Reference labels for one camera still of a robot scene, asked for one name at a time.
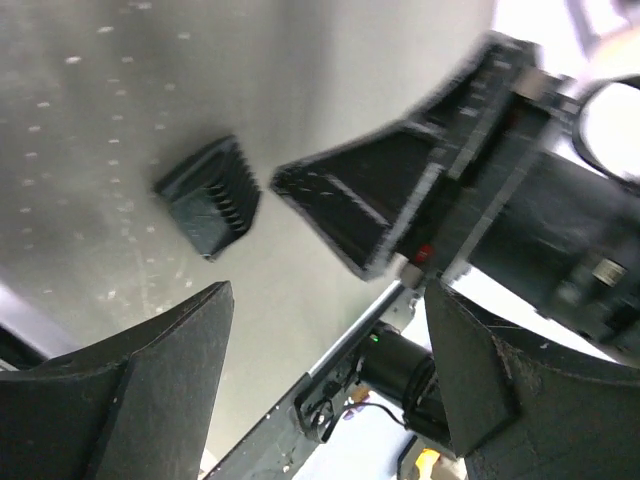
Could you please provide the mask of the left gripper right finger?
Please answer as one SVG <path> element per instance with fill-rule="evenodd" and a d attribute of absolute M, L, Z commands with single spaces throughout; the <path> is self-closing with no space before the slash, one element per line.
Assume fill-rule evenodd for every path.
<path fill-rule="evenodd" d="M 424 300 L 453 449 L 469 478 L 638 478 L 637 369 L 512 324 L 439 281 Z"/>

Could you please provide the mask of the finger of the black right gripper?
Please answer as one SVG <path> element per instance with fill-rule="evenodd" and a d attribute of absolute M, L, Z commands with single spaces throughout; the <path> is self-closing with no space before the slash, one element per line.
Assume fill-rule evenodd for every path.
<path fill-rule="evenodd" d="M 537 44 L 487 34 L 458 71 L 406 116 L 278 167 L 271 190 L 362 280 L 380 276 L 427 224 L 437 229 L 477 178 L 513 108 Z"/>

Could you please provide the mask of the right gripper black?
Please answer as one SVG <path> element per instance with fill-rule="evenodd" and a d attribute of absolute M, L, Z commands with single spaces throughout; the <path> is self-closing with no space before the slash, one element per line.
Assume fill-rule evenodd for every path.
<path fill-rule="evenodd" d="M 423 206 L 400 251 L 416 264 L 478 268 L 537 313 L 620 360 L 639 356 L 639 186 L 608 170 L 583 138 L 599 81 L 573 98 L 549 77 L 536 94 L 475 94 L 464 81 L 411 119 L 481 148 L 454 194 Z"/>

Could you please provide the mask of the black clipper comb guard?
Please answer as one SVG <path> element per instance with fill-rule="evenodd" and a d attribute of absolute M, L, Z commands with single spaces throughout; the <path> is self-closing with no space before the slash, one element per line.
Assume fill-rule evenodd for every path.
<path fill-rule="evenodd" d="M 261 189 L 238 138 L 210 142 L 154 185 L 179 230 L 208 261 L 252 227 Z"/>

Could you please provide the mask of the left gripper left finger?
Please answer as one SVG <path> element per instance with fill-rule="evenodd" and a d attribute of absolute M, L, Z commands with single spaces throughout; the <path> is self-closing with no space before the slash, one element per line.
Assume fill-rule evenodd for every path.
<path fill-rule="evenodd" d="M 1 376 L 5 479 L 194 479 L 233 320 L 229 282 Z"/>

